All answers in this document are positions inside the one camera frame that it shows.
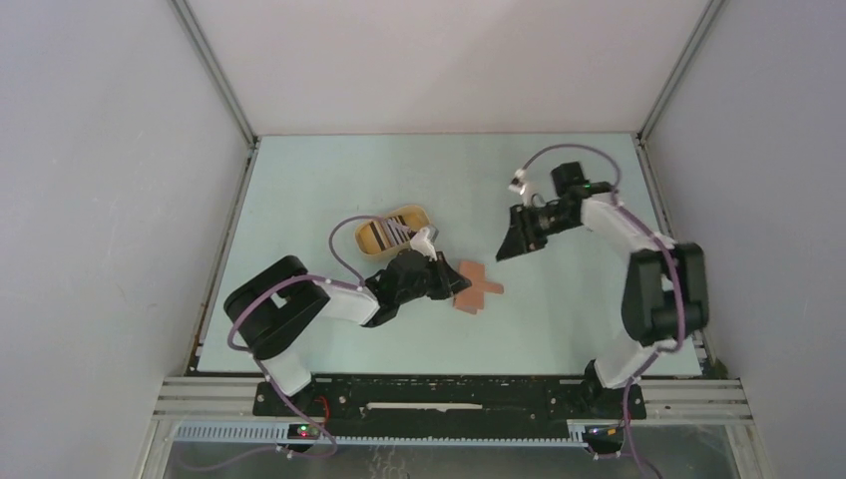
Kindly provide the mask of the stack of grey cards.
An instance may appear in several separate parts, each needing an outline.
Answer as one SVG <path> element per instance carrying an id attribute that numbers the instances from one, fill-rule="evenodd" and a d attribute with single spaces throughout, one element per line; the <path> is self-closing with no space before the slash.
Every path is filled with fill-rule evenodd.
<path id="1" fill-rule="evenodd" d="M 415 234 L 402 216 L 376 217 L 371 220 L 370 226 L 380 250 L 402 245 L 410 241 Z"/>

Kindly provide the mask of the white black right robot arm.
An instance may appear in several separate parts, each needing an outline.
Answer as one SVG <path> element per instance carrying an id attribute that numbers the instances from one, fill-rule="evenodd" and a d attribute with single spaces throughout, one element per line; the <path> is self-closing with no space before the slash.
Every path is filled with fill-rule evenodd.
<path id="1" fill-rule="evenodd" d="M 627 266 L 621 300 L 623 332 L 592 362 L 596 380 L 580 391 L 584 410 L 605 417 L 620 402 L 619 389 L 635 383 L 662 355 L 681 349 L 706 326 L 703 251 L 647 227 L 626 208 L 608 182 L 590 182 L 578 162 L 551 172 L 557 196 L 538 203 L 518 169 L 508 188 L 521 198 L 509 209 L 509 226 L 495 258 L 503 261 L 543 249 L 549 237 L 585 228 L 602 236 Z"/>

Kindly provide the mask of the pink leather card holder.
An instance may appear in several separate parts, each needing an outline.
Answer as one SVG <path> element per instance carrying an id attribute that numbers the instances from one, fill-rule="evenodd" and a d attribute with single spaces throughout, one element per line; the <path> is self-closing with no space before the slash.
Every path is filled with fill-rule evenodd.
<path id="1" fill-rule="evenodd" d="M 461 260 L 458 272 L 466 277 L 471 285 L 455 295 L 453 307 L 457 310 L 478 314 L 485 307 L 486 294 L 501 295 L 505 292 L 502 284 L 487 279 L 486 267 L 482 263 Z"/>

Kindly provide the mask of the beige oval card tray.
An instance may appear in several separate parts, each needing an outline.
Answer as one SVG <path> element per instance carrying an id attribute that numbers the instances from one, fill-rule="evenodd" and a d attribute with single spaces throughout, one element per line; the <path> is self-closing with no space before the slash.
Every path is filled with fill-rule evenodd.
<path id="1" fill-rule="evenodd" d="M 354 231 L 354 238 L 365 258 L 383 259 L 408 247 L 413 236 L 429 224 L 422 207 L 406 205 L 377 220 L 364 221 Z"/>

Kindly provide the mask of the aluminium frame rail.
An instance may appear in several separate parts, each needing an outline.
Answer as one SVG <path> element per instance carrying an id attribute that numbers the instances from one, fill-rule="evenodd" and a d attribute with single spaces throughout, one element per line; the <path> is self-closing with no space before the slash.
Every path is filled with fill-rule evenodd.
<path id="1" fill-rule="evenodd" d="M 323 374 L 297 398 L 327 404 L 332 420 L 369 411 L 427 410 L 524 412 L 534 420 L 617 422 L 625 417 L 655 425 L 749 425 L 752 412 L 736 379 L 647 378 L 629 393 L 589 394 L 575 376 Z M 287 414 L 260 377 L 170 377 L 156 418 L 248 419 Z"/>

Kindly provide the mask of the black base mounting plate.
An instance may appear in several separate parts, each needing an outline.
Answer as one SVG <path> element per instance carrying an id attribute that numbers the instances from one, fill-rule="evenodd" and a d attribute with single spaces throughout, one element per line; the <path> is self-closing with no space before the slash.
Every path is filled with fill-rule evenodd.
<path id="1" fill-rule="evenodd" d="M 352 439 L 563 439 L 578 422 L 646 417 L 639 386 L 605 390 L 580 376 L 317 374 L 288 401 L 257 386 L 253 415 L 294 407 Z"/>

